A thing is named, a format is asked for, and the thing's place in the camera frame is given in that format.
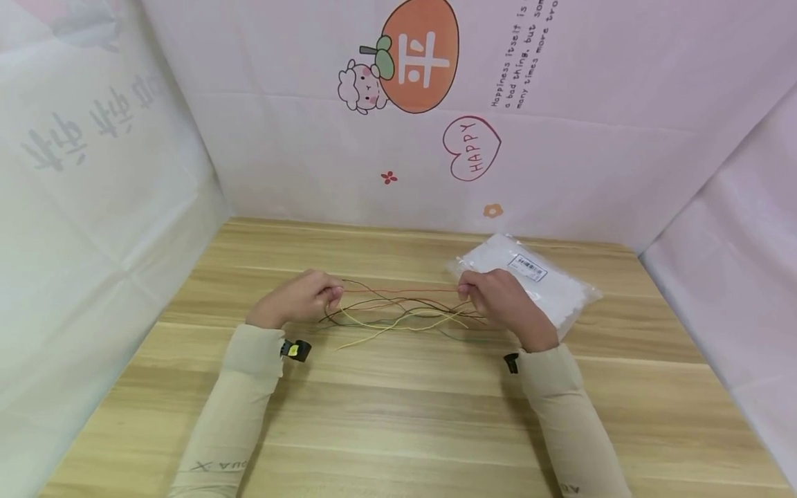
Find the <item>wooden table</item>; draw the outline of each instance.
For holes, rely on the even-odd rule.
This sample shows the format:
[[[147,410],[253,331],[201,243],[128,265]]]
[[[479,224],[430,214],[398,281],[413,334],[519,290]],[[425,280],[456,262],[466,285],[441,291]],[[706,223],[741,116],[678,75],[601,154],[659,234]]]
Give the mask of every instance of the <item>wooden table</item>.
[[[233,219],[226,223],[42,496],[164,496],[227,341],[249,306],[306,268],[389,289],[452,285],[485,237]],[[636,497],[793,496],[637,258],[619,245],[530,241],[598,286],[567,335]],[[457,302],[454,294],[416,295]],[[366,299],[347,294],[344,304]],[[507,332],[293,325],[243,496],[558,496],[539,426],[501,356]]]

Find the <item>green leaf illustration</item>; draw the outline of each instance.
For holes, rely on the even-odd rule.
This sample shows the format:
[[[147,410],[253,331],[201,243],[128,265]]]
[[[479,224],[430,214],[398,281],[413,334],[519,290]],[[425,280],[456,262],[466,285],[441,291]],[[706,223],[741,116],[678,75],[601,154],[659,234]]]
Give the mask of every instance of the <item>green leaf illustration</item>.
[[[379,77],[383,80],[392,80],[395,73],[393,57],[386,50],[379,50],[376,53],[376,67],[379,68]]]
[[[390,50],[392,45],[393,41],[387,35],[381,36],[379,41],[376,42],[376,48],[378,50]]]

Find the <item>plastic bag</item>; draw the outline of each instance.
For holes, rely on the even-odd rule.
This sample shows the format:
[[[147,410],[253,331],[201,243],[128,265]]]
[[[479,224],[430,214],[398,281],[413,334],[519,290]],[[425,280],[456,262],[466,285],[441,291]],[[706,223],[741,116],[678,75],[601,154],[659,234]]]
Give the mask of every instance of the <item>plastic bag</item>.
[[[499,233],[451,261],[447,268],[456,278],[465,270],[507,270],[553,322],[559,339],[567,334],[585,306],[603,297],[596,287],[557,268],[514,237]]]

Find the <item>small red flower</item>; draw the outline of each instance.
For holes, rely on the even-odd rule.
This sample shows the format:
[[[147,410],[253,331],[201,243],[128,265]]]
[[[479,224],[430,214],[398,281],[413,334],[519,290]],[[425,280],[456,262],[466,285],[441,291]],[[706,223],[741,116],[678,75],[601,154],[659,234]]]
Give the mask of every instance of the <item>small red flower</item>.
[[[395,177],[393,171],[388,171],[387,173],[382,173],[382,178],[385,179],[385,185],[390,185],[391,182],[397,182],[399,179]]]

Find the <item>colored wire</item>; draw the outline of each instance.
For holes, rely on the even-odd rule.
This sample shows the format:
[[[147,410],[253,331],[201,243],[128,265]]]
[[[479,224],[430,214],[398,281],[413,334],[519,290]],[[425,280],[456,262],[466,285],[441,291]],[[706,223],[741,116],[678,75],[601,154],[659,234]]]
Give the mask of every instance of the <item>colored wire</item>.
[[[350,315],[348,315],[346,312],[344,312],[344,314],[345,314],[346,316],[348,316],[349,318],[351,318],[351,316],[350,316]],[[448,321],[448,320],[454,320],[454,317],[455,317],[456,315],[457,315],[457,313],[454,313],[453,315],[446,315],[446,317],[445,317],[444,319],[442,319],[442,320],[440,320],[440,321],[436,322],[436,323],[435,323],[435,324],[433,324],[433,325],[430,325],[429,327],[421,327],[421,328],[411,328],[411,327],[405,327],[405,328],[403,328],[403,329],[401,329],[401,330],[411,330],[411,331],[425,331],[425,330],[430,330],[430,329],[432,329],[432,328],[435,328],[435,327],[437,327],[439,324],[442,324],[443,322],[446,322],[446,321]],[[377,337],[379,337],[380,335],[382,335],[384,332],[387,332],[387,331],[389,331],[389,330],[393,330],[393,329],[395,329],[395,328],[396,328],[396,324],[398,324],[398,323],[399,323],[401,320],[404,320],[405,318],[409,318],[410,316],[413,316],[413,314],[409,314],[409,315],[406,315],[406,316],[403,316],[403,317],[399,318],[398,320],[396,320],[395,322],[393,322],[391,325],[388,325],[387,327],[385,327],[385,328],[383,328],[382,330],[380,330],[380,331],[376,332],[374,335],[372,335],[372,336],[370,336],[370,337],[366,337],[365,339],[356,340],[356,341],[355,341],[355,342],[353,342],[353,343],[348,343],[348,344],[344,344],[343,346],[336,347],[336,348],[335,348],[335,351],[339,351],[339,350],[341,350],[341,349],[343,349],[343,348],[345,348],[345,347],[356,346],[357,344],[366,343],[366,342],[368,342],[368,341],[370,341],[370,340],[376,339]]]
[[[457,292],[457,289],[453,288],[404,288],[401,290],[391,290],[386,288],[373,289],[363,284],[362,282],[358,282],[357,280],[348,280],[344,278],[343,281],[349,282],[350,284],[357,284],[362,287],[365,287],[365,289],[363,290],[348,289],[347,292],[373,292],[374,294],[377,294],[378,292],[385,292],[388,294],[398,294],[401,292]]]
[[[448,337],[449,339],[457,340],[457,341],[460,341],[460,342],[485,342],[485,341],[489,341],[489,339],[460,339],[458,337],[455,337],[453,335],[450,335],[450,334],[446,333],[441,328],[438,328],[438,325],[443,324],[443,323],[445,323],[446,321],[449,321],[449,320],[455,321],[455,322],[459,323],[460,325],[462,325],[463,327],[468,328],[468,326],[465,323],[463,323],[460,320],[457,320],[457,318],[456,318],[457,316],[460,316],[462,318],[470,318],[471,320],[476,320],[476,321],[479,321],[480,323],[483,323],[481,316],[479,316],[475,312],[475,310],[469,311],[469,310],[459,309],[462,306],[467,305],[468,304],[467,301],[466,302],[462,302],[462,303],[460,303],[460,304],[458,304],[458,305],[456,305],[454,307],[449,307],[449,306],[446,306],[443,303],[440,303],[440,302],[438,302],[436,300],[432,300],[432,299],[428,299],[428,298],[386,297],[383,294],[381,294],[381,292],[388,292],[388,293],[424,292],[424,291],[431,291],[431,292],[456,292],[454,290],[451,290],[451,289],[417,289],[417,290],[413,291],[413,290],[410,290],[410,289],[405,289],[405,290],[401,290],[401,291],[395,291],[395,290],[386,290],[386,289],[373,289],[373,288],[370,288],[367,285],[363,284],[362,282],[358,282],[357,280],[344,280],[344,281],[348,282],[348,283],[351,283],[351,284],[356,284],[356,285],[359,285],[359,286],[365,288],[365,290],[363,290],[363,291],[347,289],[346,292],[371,292],[371,293],[375,294],[376,296],[378,296],[378,298],[369,299],[369,300],[365,300],[365,301],[360,301],[359,303],[355,303],[353,305],[350,305],[350,306],[347,306],[347,307],[343,307],[343,308],[337,310],[336,312],[334,312],[334,313],[332,313],[330,315],[326,315],[321,321],[323,322],[324,320],[329,320],[330,322],[332,322],[332,324],[328,325],[327,327],[322,327],[321,329],[317,329],[317,330],[324,330],[324,329],[330,328],[330,327],[365,327],[365,328],[377,328],[377,329],[379,329],[379,331],[377,331],[374,335],[371,335],[371,336],[369,336],[367,338],[357,340],[357,341],[355,341],[353,343],[344,344],[343,346],[340,346],[340,347],[336,348],[336,351],[338,351],[340,349],[343,349],[345,347],[351,347],[351,346],[355,346],[355,345],[358,345],[358,344],[361,344],[361,343],[366,343],[367,341],[373,340],[373,339],[379,337],[380,335],[382,335],[384,332],[389,331],[389,330],[410,330],[410,331],[436,330],[436,331],[440,332],[441,334],[443,334],[444,336]],[[382,303],[381,304],[375,304],[375,305],[372,305],[372,306],[367,306],[365,308],[362,307],[363,304],[376,303],[376,302],[382,302]],[[417,304],[421,304],[421,305],[420,306],[416,306],[414,308],[405,308],[402,304],[406,304],[406,303],[417,303]],[[403,310],[403,313],[400,316],[398,316],[397,318],[393,319],[393,320],[375,320],[375,321],[371,321],[371,322],[360,321],[360,320],[356,319],[354,316],[351,316],[351,314],[349,313],[349,311],[368,311],[368,310],[374,310],[374,309],[380,309],[380,308],[388,308],[390,306],[396,306],[398,308],[401,308]],[[431,318],[432,316],[429,316],[430,313],[432,314],[432,316],[444,316],[445,318],[443,318],[442,320],[439,320],[438,322],[436,322],[434,324],[431,324],[430,326],[427,326],[427,327],[398,327],[398,324],[402,320],[404,320],[406,318],[409,318],[410,316],[417,316],[417,317],[421,317],[421,318]],[[346,316],[353,323],[344,324],[344,323],[341,323],[341,322],[337,321],[336,317],[340,316],[340,315]]]

